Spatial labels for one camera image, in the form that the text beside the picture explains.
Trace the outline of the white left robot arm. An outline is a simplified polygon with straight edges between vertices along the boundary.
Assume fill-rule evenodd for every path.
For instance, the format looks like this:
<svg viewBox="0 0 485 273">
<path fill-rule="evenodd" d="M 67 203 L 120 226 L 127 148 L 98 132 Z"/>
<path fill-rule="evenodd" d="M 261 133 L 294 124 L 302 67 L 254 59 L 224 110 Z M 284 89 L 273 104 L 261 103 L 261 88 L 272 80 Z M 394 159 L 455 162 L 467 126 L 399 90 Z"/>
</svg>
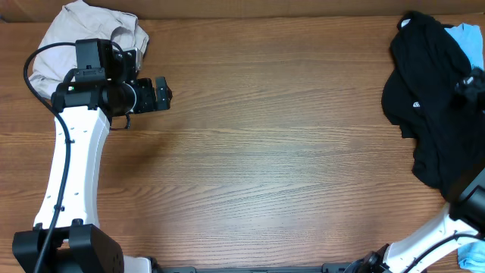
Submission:
<svg viewBox="0 0 485 273">
<path fill-rule="evenodd" d="M 125 256 L 99 227 L 97 189 L 110 131 L 105 106 L 64 108 L 55 119 L 52 168 L 31 231 L 14 235 L 12 252 L 26 272 L 158 272 L 155 259 Z"/>
</svg>

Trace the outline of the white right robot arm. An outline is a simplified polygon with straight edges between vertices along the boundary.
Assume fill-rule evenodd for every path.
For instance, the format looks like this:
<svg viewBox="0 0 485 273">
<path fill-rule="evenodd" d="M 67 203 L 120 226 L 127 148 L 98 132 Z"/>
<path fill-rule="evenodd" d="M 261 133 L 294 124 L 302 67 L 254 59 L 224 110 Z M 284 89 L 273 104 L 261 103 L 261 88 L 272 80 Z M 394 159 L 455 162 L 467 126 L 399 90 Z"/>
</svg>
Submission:
<svg viewBox="0 0 485 273">
<path fill-rule="evenodd" d="M 413 234 L 349 265 L 345 272 L 423 272 L 461 246 L 484 240 L 484 165 L 463 173 L 440 213 Z"/>
</svg>

